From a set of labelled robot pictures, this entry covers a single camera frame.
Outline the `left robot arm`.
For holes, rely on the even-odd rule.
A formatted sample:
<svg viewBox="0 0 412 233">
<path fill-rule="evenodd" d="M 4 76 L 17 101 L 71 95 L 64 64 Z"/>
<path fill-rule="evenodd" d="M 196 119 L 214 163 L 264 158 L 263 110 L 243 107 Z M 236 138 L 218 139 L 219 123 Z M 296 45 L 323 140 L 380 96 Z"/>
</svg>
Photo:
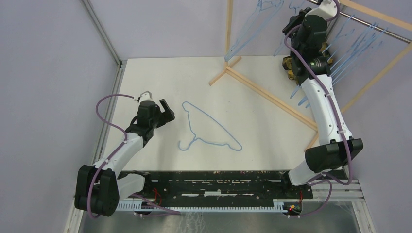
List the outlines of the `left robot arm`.
<svg viewBox="0 0 412 233">
<path fill-rule="evenodd" d="M 165 99 L 156 104 L 151 98 L 138 98 L 136 116 L 123 131 L 124 138 L 110 154 L 93 165 L 78 170 L 74 206 L 90 218 L 111 216 L 120 201 L 138 194 L 148 197 L 153 185 L 143 174 L 129 173 L 119 177 L 127 163 L 151 140 L 155 129 L 175 119 Z"/>
</svg>

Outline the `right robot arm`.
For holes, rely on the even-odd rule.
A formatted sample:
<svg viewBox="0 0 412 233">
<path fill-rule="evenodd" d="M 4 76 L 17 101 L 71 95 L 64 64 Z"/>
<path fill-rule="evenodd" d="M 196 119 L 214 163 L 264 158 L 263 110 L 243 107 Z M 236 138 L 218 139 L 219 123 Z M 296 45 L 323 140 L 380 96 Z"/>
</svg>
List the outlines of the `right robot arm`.
<svg viewBox="0 0 412 233">
<path fill-rule="evenodd" d="M 337 104 L 331 78 L 328 57 L 322 45 L 326 41 L 327 23 L 333 20 L 338 10 L 300 10 L 292 16 L 282 30 L 291 42 L 291 50 L 283 58 L 283 68 L 304 91 L 317 124 L 319 146 L 306 149 L 304 161 L 289 171 L 289 180 L 281 184 L 281 193 L 293 198 L 300 186 L 310 184 L 320 176 L 333 176 L 330 171 L 347 166 L 348 181 L 352 179 L 352 160 L 363 149 L 363 141 L 355 139 L 344 122 Z"/>
</svg>

